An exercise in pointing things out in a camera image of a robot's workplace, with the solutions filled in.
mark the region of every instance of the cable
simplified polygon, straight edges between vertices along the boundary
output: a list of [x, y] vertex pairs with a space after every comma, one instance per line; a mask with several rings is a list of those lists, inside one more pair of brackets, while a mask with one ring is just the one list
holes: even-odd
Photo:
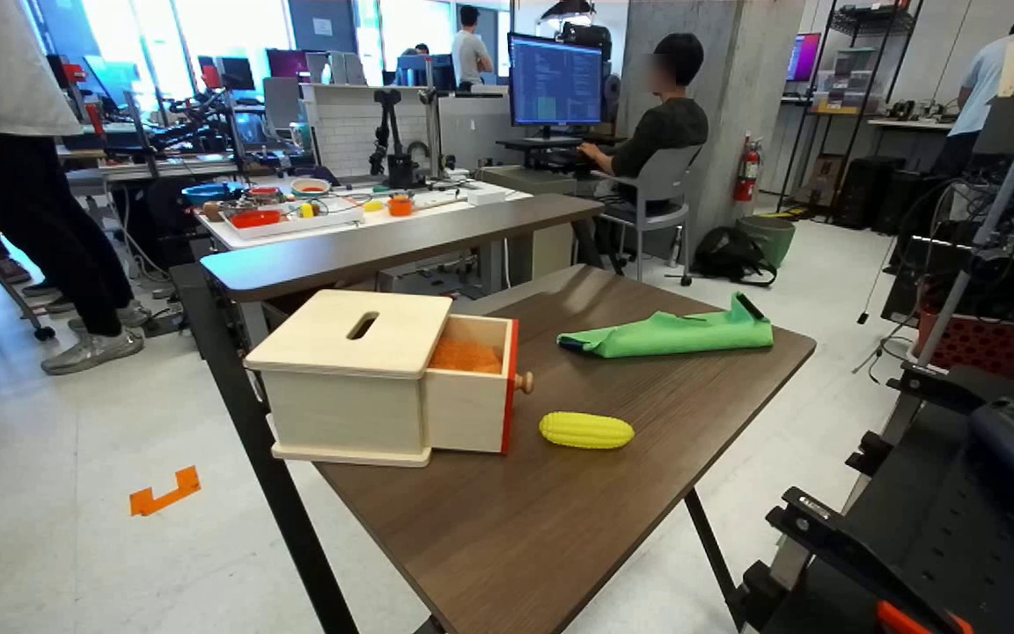
[[947, 52], [944, 64], [940, 64], [934, 99], [940, 96], [944, 71], [952, 67], [953, 52], [957, 52], [957, 38], [962, 38], [962, 33], [964, 33], [969, 12], [971, 12], [971, 0], [964, 5], [964, 15], [962, 15], [957, 33], [953, 33], [953, 44], [952, 44], [952, 52]]

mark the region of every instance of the orange tape marker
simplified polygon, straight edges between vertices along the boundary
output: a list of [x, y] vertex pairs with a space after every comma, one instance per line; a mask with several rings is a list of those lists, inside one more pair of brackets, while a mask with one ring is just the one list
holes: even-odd
[[159, 516], [162, 507], [169, 507], [176, 499], [186, 499], [196, 491], [199, 491], [196, 469], [186, 464], [183, 471], [176, 471], [176, 491], [172, 493], [162, 493], [162, 496], [156, 496], [152, 491], [130, 493], [130, 516], [141, 516], [141, 518]]

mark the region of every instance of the fire extinguisher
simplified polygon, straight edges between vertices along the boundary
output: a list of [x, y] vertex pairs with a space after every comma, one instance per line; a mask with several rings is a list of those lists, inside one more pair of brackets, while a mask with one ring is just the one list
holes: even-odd
[[733, 201], [745, 206], [756, 197], [756, 176], [759, 176], [759, 146], [752, 139], [741, 140], [740, 176], [733, 186]]

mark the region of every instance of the wooden table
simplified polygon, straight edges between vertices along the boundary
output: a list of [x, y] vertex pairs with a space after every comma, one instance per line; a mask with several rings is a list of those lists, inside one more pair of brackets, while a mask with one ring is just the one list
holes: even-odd
[[[521, 322], [521, 359], [540, 382], [517, 399], [507, 457], [437, 451], [412, 471], [319, 464], [448, 632], [565, 628], [814, 354], [777, 331], [771, 354], [598, 362], [553, 337], [706, 305], [596, 268], [511, 297], [496, 312]], [[553, 409], [619, 417], [637, 439], [616, 455], [550, 449], [536, 426]]]
[[250, 344], [257, 344], [266, 334], [261, 309], [266, 301], [362, 280], [434, 255], [523, 237], [547, 227], [582, 222], [596, 210], [596, 201], [523, 197], [483, 206], [464, 215], [388, 222], [371, 231], [328, 231], [312, 240], [211, 255], [199, 262], [199, 268], [217, 280], [227, 301], [240, 302]]

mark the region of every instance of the man sitting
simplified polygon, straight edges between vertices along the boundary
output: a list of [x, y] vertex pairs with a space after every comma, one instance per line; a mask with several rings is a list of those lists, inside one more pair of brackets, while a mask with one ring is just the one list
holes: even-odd
[[[706, 113], [687, 96], [693, 75], [704, 64], [704, 45], [689, 33], [666, 35], [652, 52], [652, 96], [659, 106], [646, 109], [633, 139], [616, 147], [616, 156], [598, 146], [577, 146], [577, 150], [603, 173], [637, 176], [659, 147], [687, 147], [706, 140]], [[598, 227], [598, 250], [616, 250], [616, 231], [610, 222]]]

